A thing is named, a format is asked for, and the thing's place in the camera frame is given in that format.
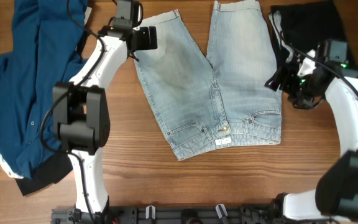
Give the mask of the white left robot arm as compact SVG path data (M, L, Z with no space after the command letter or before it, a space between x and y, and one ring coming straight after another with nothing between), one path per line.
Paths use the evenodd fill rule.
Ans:
M116 1L116 7L116 15L94 35L96 46L84 67L52 90L54 135L75 173L77 221L102 218L109 210L101 164L111 126L106 90L136 51L157 48L156 28L141 25L142 4Z

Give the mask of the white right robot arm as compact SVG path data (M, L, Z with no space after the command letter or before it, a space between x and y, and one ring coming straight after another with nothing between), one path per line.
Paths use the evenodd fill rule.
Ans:
M282 66L265 86L288 95L293 107L312 110L327 101L340 141L340 158L314 190L282 194L277 218L293 223L358 222L358 66L347 59L347 42L328 39L297 65Z

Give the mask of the light blue denim shorts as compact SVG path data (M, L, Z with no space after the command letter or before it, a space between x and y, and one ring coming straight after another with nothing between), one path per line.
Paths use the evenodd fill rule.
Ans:
M280 143L282 94L265 86L277 64L258 1L215 2L206 53L178 10L142 25L156 28L158 47L135 53L137 75L178 160Z

